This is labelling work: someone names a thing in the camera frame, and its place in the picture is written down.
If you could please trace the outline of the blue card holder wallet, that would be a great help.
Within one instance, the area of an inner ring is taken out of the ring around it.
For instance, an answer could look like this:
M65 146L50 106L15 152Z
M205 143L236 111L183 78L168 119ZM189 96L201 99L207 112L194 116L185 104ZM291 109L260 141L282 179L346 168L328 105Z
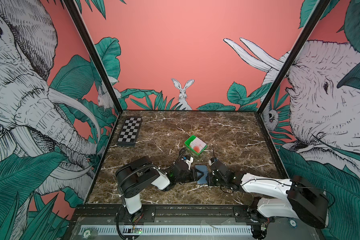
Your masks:
M208 167L206 165L195 165L197 173L197 184L198 185L207 185L207 176L208 176Z

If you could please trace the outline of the green card tray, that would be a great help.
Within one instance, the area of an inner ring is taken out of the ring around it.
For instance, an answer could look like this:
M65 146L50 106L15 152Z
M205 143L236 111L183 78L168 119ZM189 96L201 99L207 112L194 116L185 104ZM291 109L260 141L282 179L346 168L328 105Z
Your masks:
M189 146L189 144L190 144L190 142L192 141L192 140L194 140L196 138L196 136L191 136L191 137L189 137L185 142L184 142L184 144L185 144L185 146L191 151L191 152L193 152L193 153L195 153L196 155L200 155L205 149L206 149L206 147L208 146L208 145L206 145L206 147L202 150L202 152L201 153L196 153L194 150L192 150L191 149L191 147Z

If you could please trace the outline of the white red credit card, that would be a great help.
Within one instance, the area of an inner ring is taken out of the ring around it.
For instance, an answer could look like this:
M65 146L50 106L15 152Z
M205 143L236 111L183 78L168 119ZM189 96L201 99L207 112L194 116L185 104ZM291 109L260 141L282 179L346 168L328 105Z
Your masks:
M194 150L196 153L201 153L202 150L206 147L206 143L203 142L201 139L196 137L194 140L192 140L189 144L192 150Z

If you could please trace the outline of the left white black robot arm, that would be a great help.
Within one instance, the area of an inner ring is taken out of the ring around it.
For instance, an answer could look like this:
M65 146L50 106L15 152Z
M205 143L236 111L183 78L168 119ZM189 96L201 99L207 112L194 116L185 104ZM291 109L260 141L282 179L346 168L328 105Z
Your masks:
M128 213L133 216L142 212L140 192L150 186L168 192L176 184L197 182L204 174L192 168L193 160L188 155L180 156L174 165L163 170L149 157L142 157L119 168L116 172L118 192Z

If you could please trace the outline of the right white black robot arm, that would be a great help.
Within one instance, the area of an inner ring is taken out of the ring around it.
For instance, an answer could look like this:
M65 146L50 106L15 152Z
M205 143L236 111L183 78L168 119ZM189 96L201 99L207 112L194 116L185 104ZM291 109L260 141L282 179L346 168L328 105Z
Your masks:
M209 166L210 186L222 186L233 192L261 195L261 198L253 201L248 209L253 220L273 217L297 218L316 229L326 227L330 207L327 192L314 187L305 178L294 176L292 179L273 179L251 173L233 172L217 158L211 158Z

